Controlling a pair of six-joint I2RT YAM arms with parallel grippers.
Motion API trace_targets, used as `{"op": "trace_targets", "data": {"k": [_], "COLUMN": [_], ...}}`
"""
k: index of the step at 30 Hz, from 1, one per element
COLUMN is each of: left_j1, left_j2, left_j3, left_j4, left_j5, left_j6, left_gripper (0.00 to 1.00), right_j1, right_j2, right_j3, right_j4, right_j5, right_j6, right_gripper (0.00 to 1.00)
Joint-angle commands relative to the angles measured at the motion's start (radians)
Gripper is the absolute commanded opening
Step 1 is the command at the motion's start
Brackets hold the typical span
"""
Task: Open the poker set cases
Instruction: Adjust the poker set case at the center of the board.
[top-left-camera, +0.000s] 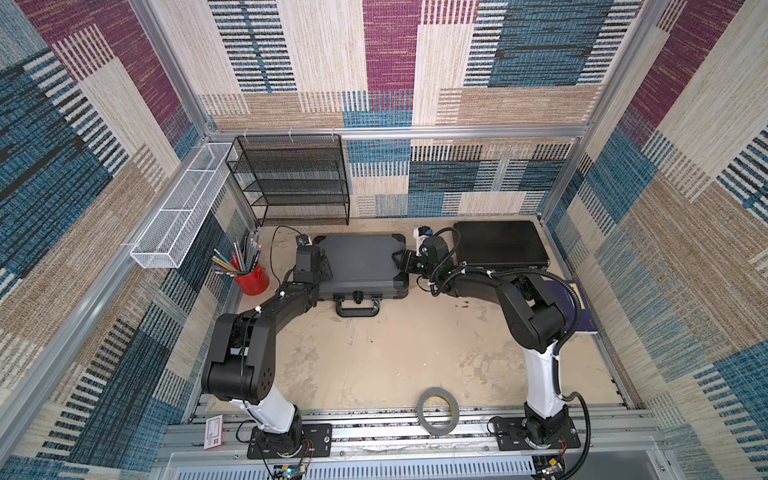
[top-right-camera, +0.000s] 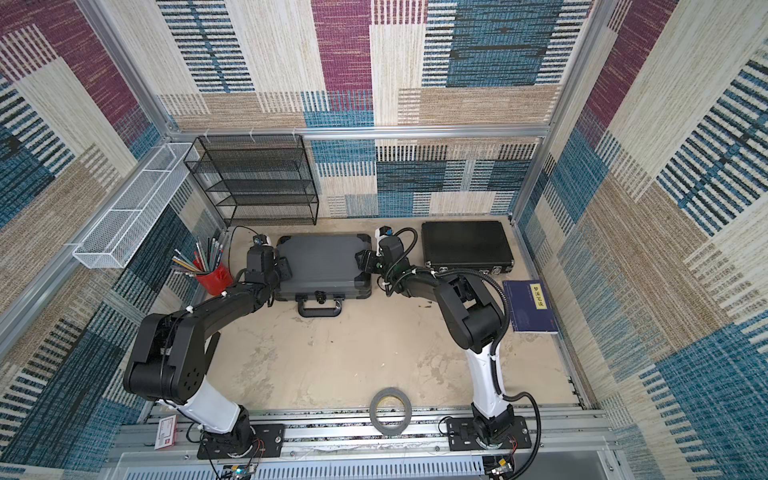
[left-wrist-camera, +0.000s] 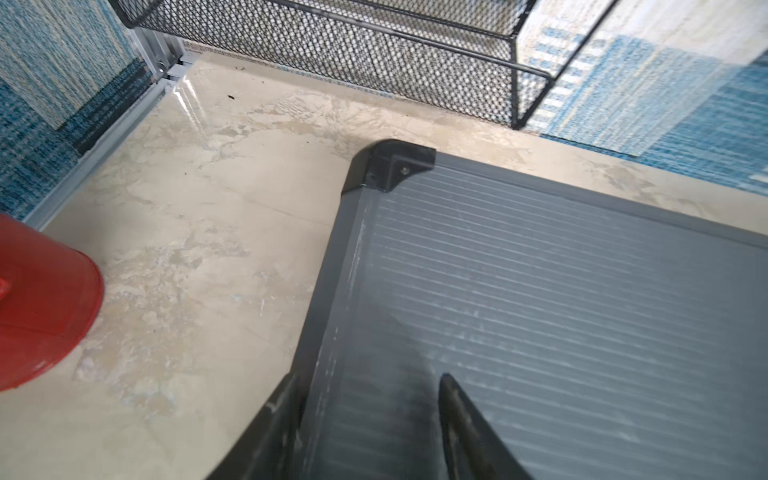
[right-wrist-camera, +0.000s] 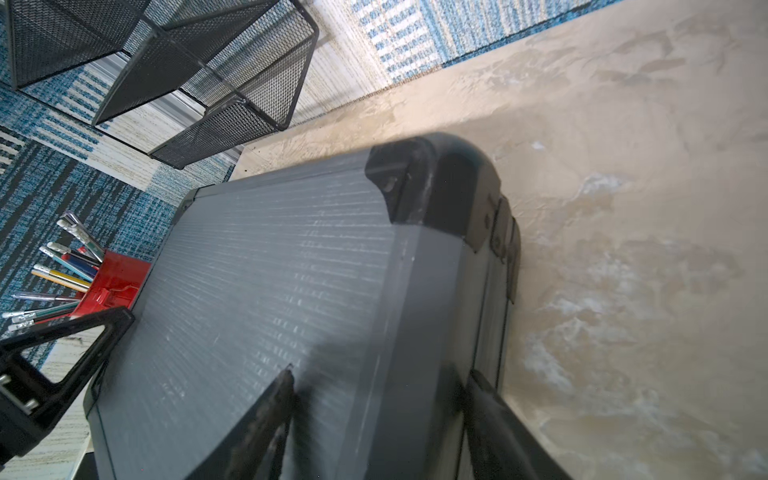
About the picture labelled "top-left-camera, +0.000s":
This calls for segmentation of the black aluminium poker case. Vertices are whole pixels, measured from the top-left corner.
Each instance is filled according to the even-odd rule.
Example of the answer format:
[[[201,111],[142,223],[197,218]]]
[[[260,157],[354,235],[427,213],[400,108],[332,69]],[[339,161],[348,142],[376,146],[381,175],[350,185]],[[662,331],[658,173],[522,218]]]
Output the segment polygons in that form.
[[[459,240],[457,260],[497,271],[517,267],[546,269],[550,264],[535,224],[529,220],[462,221],[453,225]]]

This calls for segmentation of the grey plastic poker case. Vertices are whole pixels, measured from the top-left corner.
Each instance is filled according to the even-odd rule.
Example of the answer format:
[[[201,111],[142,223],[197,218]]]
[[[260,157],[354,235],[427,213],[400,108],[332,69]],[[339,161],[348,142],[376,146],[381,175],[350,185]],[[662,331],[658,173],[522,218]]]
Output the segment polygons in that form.
[[[400,233],[318,235],[332,277],[319,287],[318,299],[332,301],[343,318],[376,316],[383,300],[400,300],[409,293],[409,274],[399,260],[406,253]]]

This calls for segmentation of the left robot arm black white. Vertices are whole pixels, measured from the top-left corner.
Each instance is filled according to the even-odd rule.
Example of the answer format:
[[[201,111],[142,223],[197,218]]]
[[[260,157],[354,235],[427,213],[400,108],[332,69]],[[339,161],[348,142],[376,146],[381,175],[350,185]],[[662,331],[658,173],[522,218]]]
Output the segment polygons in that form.
[[[331,278],[324,250],[299,246],[290,282],[261,305],[241,314],[223,314],[214,323],[201,389],[238,406],[255,421],[255,445],[270,454],[296,454],[304,443],[298,407],[274,386],[277,334],[317,305],[321,284]]]

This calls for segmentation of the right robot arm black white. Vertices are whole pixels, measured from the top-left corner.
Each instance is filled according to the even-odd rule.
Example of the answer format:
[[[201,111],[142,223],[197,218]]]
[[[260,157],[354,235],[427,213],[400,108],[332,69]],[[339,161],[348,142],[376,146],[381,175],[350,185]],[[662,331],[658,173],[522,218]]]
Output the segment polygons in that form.
[[[428,291],[476,298],[500,306],[512,338],[523,349],[527,397],[523,429],[535,448],[555,444],[568,429],[568,403],[560,380],[563,346],[581,323],[579,298],[562,278],[541,269],[495,271],[456,264],[439,233],[424,236],[416,250],[392,255],[396,266],[428,281]]]

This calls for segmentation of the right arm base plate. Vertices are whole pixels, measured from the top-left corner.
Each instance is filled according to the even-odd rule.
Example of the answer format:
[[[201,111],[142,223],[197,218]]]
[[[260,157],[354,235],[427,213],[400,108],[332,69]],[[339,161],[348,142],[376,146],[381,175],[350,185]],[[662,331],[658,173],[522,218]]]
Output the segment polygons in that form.
[[[488,432],[496,439],[500,451],[561,450],[568,451],[582,447],[582,441],[571,418],[553,434],[543,440],[533,440],[526,427],[524,417],[492,417],[486,424]]]

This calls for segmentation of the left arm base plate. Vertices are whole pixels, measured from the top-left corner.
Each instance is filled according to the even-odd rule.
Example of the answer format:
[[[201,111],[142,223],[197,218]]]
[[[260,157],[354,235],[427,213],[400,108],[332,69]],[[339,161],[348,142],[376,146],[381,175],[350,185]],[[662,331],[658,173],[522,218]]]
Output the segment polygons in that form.
[[[326,458],[331,454],[333,426],[330,423],[309,424],[288,433],[264,433],[254,429],[247,445],[249,460]]]

